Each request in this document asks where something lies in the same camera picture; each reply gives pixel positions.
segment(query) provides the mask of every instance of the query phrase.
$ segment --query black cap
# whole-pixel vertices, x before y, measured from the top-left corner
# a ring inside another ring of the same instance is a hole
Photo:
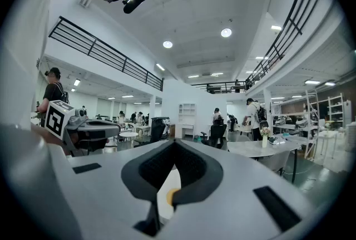
[[[61,77],[61,72],[58,68],[53,67],[49,71],[46,71],[44,74],[48,76],[49,73],[54,73],[57,79]]]
[[[252,98],[247,99],[246,105],[249,105],[249,101],[254,101]]]

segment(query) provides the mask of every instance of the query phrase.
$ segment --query white column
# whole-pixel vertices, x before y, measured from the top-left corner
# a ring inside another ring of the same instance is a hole
[[[265,97],[265,108],[267,111],[267,122],[270,130],[270,135],[273,134],[273,116],[271,113],[271,92],[267,89],[263,89],[263,95]]]
[[[149,126],[152,125],[152,119],[155,117],[155,107],[156,107],[156,96],[152,95],[150,99],[150,118],[149,118]]]
[[[113,103],[114,103],[114,100],[111,101],[111,106],[110,106],[110,120],[112,120],[112,116],[113,116]]]

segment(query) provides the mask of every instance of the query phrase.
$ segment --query black slot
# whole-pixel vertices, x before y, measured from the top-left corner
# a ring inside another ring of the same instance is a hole
[[[85,173],[85,172],[89,172],[95,169],[101,168],[101,166],[98,163],[92,163],[92,164],[87,164],[84,166],[75,166],[73,168],[73,171],[76,174],[81,174],[81,173]]]
[[[254,193],[282,232],[301,221],[299,216],[270,187],[254,189]]]

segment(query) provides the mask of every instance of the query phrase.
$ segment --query railing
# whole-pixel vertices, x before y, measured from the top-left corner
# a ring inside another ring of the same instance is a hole
[[[163,79],[161,80],[156,77],[117,49],[62,16],[60,16],[60,21],[53,28],[49,37],[134,77],[155,89],[163,90]]]
[[[211,82],[209,84],[192,85],[198,89],[207,91],[211,94],[228,94],[231,92],[245,92],[245,82]]]
[[[313,13],[319,0],[294,0],[290,12],[283,24],[281,31],[264,57],[268,57],[257,65],[253,73],[246,79],[249,89],[262,79],[280,60],[294,40],[302,35],[302,30]]]

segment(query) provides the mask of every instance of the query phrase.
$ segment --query vase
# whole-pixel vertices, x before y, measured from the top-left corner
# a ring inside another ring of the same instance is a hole
[[[262,139],[262,148],[266,148],[266,147],[267,147],[267,142],[268,142],[267,136],[263,136],[263,139]]]

